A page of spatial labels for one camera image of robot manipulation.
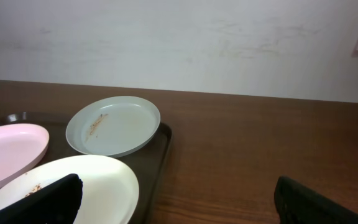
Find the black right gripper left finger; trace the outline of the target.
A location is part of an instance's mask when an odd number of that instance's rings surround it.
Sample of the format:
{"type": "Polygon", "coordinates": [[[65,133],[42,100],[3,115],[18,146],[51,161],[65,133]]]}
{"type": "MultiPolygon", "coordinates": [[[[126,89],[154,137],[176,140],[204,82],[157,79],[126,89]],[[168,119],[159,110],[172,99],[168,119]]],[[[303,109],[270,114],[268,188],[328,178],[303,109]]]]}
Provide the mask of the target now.
{"type": "Polygon", "coordinates": [[[73,224],[82,197],[82,180],[68,174],[1,209],[0,224],[73,224]]]}

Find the white plate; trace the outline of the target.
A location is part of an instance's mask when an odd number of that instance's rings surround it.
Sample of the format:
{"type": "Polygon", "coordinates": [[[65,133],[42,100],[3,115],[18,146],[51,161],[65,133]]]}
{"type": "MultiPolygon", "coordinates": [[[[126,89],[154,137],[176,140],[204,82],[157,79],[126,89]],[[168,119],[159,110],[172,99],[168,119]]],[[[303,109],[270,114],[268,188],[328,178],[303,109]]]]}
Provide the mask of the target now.
{"type": "Polygon", "coordinates": [[[139,199],[137,177],[107,156],[72,156],[36,167],[0,189],[0,210],[57,180],[76,174],[83,183],[74,224],[128,223],[139,199]]]}

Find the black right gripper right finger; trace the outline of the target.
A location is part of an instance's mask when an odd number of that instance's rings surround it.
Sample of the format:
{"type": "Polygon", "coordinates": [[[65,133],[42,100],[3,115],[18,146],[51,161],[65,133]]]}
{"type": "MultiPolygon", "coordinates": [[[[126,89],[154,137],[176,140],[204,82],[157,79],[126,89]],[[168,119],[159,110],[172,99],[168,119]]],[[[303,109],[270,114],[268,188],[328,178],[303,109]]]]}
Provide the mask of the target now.
{"type": "Polygon", "coordinates": [[[280,224],[358,224],[358,214],[281,176],[274,191],[280,224]]]}

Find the pale green plate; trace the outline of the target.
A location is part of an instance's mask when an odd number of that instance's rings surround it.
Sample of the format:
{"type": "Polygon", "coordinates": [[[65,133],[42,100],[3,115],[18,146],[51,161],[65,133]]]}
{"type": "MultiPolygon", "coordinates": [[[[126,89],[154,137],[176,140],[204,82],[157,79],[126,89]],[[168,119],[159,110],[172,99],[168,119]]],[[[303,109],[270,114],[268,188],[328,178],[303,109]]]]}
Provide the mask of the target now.
{"type": "Polygon", "coordinates": [[[82,154],[123,157],[144,147],[160,126],[161,115],[150,101],[114,96],[85,106],[67,124],[68,144],[82,154]]]}

